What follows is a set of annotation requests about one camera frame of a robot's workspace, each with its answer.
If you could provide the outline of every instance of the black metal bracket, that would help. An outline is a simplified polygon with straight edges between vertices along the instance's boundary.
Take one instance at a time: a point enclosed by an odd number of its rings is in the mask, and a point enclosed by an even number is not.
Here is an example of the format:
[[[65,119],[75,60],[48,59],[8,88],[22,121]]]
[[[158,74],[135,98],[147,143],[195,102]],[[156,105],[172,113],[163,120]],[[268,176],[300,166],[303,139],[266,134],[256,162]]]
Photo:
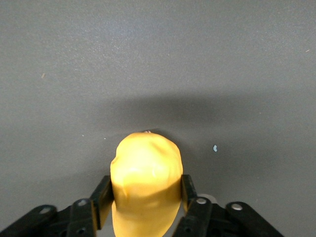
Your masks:
[[[222,208],[198,197],[190,175],[182,175],[181,189],[186,215],[173,237],[283,237],[244,202]],[[38,206],[0,232],[0,237],[95,237],[113,200],[111,177],[106,175],[90,198],[79,199],[59,212],[53,205]]]

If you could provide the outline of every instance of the yellow bell pepper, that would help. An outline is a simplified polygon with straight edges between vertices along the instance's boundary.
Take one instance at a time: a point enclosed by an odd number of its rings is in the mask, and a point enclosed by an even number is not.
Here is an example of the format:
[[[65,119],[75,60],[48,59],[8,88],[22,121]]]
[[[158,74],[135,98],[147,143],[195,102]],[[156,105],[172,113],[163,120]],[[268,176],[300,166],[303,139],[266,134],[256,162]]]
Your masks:
[[[162,237],[181,202],[183,167],[178,147],[165,137],[132,133],[111,162],[116,237]]]

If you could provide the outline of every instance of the yellow plastic toy fruit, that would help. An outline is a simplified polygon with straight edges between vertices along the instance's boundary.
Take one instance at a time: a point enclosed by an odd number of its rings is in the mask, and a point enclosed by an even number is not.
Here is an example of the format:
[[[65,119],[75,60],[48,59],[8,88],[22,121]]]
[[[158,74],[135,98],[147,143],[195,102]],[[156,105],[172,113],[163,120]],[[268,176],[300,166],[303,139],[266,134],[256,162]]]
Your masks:
[[[162,237],[181,202],[180,151],[155,133],[132,133],[111,162],[116,237]]]

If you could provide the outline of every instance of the yellow lemon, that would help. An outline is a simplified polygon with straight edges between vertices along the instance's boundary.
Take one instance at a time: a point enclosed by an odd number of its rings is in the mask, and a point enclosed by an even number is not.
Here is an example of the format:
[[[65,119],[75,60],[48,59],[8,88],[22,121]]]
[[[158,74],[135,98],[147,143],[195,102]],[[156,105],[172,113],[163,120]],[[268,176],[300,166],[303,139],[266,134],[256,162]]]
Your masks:
[[[150,132],[124,138],[111,162],[116,237],[162,237],[179,210],[182,173],[170,140]]]

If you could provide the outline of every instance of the gray surface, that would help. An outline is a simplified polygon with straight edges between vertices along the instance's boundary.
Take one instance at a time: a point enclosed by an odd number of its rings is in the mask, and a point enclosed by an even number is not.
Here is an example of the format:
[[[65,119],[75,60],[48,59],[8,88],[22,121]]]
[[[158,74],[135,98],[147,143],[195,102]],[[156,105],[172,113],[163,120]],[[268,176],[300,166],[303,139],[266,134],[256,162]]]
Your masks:
[[[0,229],[88,197],[153,129],[199,193],[315,236],[316,3],[85,2],[0,1]]]

